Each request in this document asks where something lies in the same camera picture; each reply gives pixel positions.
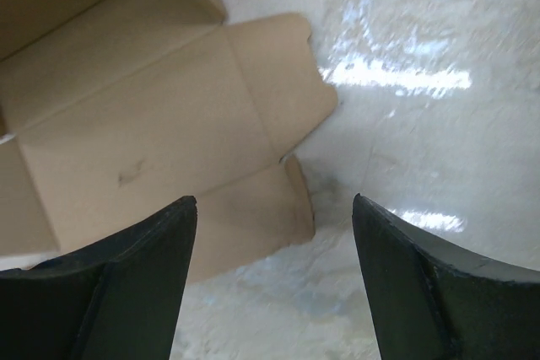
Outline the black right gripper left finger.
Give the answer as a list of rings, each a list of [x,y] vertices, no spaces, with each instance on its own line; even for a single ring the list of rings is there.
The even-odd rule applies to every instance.
[[[1,274],[4,359],[166,359],[197,229],[192,196],[29,269]]]

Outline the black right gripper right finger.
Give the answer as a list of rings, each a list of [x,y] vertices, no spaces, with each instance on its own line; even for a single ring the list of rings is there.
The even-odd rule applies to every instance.
[[[453,244],[366,196],[352,224],[383,359],[537,359],[539,273]]]

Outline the brown cardboard box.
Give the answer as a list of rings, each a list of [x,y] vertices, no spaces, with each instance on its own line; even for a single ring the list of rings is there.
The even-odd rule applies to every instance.
[[[198,201],[189,278],[315,233],[294,149],[336,108],[298,13],[222,0],[1,0],[1,266]]]

